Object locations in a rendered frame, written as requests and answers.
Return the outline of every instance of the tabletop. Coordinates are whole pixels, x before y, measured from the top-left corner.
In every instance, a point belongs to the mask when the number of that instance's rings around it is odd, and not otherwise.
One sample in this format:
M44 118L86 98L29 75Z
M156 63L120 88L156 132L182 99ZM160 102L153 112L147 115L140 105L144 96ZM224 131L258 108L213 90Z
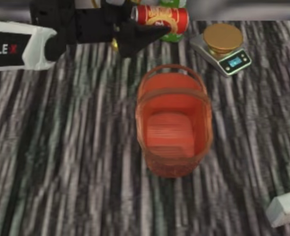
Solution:
M290 21L230 23L253 64L228 78L186 39L0 73L0 236L290 236L264 213L290 192ZM134 118L142 76L167 63L203 77L213 110L210 152L178 179L146 168Z

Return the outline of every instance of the scale display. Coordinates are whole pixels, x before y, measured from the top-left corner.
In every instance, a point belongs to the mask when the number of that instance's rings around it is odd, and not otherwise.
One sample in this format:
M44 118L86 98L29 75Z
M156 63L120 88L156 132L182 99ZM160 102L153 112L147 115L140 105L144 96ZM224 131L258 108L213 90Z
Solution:
M234 53L233 55L219 61L219 65L227 74L234 74L250 64L251 59L244 50L240 50L237 53Z

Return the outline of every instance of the green bottle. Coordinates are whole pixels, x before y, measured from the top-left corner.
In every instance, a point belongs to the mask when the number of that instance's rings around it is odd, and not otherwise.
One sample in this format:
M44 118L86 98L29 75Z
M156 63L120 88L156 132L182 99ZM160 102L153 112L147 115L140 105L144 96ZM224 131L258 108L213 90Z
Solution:
M172 8L184 8L186 0L159 0L159 5ZM183 38L183 34L169 33L161 39L166 42L178 43Z

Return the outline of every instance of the digital scale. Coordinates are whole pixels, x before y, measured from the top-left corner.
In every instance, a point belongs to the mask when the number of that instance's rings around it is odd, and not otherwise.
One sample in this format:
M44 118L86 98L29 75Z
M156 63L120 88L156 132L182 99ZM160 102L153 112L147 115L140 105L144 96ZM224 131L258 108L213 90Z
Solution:
M242 43L241 31L228 24L213 24L190 40L192 48L225 77L251 65Z

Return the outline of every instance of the wooden floor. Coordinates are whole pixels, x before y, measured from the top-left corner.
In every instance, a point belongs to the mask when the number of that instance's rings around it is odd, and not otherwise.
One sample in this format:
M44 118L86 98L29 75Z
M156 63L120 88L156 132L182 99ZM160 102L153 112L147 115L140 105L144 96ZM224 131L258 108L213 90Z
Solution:
M0 236L290 236L264 214L290 191L290 21L234 24L253 65L231 78L186 40L0 73ZM213 108L209 154L176 180L146 169L134 120L142 75L165 63L200 73Z

